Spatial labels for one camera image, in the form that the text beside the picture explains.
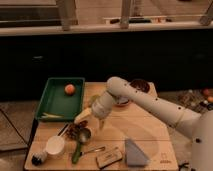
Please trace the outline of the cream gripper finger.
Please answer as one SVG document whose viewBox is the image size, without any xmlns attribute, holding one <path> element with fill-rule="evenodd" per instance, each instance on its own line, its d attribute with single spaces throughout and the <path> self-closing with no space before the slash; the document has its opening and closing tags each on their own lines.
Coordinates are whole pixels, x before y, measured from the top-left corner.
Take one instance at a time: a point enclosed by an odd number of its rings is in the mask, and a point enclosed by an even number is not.
<svg viewBox="0 0 213 171">
<path fill-rule="evenodd" d="M 105 119 L 99 120 L 99 130 L 102 130 L 104 128 L 104 125 L 105 125 Z"/>
<path fill-rule="evenodd" d="M 80 114 L 78 114 L 75 119 L 74 123 L 79 124 L 82 121 L 88 121 L 91 117 L 91 109 L 85 108 Z"/>
</svg>

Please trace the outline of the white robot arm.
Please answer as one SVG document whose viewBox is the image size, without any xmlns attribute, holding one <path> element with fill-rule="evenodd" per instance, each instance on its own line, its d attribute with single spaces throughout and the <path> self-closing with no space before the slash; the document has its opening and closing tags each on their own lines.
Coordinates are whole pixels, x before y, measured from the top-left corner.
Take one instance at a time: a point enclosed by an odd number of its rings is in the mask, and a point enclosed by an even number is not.
<svg viewBox="0 0 213 171">
<path fill-rule="evenodd" d="M 90 117 L 102 122 L 122 97 L 133 101 L 192 140 L 190 171 L 213 171 L 213 110 L 204 114 L 194 112 L 142 92 L 120 77 L 109 78 L 105 91 L 90 108 L 86 108 L 75 117 L 74 123 L 77 124 Z"/>
</svg>

